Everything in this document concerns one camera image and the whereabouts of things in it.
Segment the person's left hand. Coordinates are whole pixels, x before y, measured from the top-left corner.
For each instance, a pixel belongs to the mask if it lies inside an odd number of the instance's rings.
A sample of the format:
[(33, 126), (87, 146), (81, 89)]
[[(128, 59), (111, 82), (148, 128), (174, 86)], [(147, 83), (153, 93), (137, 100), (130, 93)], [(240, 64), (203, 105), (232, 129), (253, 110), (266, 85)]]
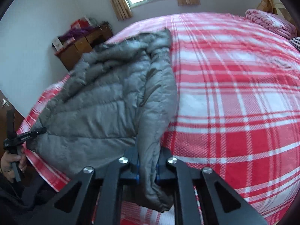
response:
[(17, 162), (19, 162), (18, 167), (20, 171), (24, 172), (27, 168), (27, 159), (24, 147), (21, 147), (20, 154), (10, 154), (8, 151), (6, 151), (1, 158), (1, 171), (3, 176), (9, 182), (13, 182), (15, 179), (15, 173), (12, 164)]

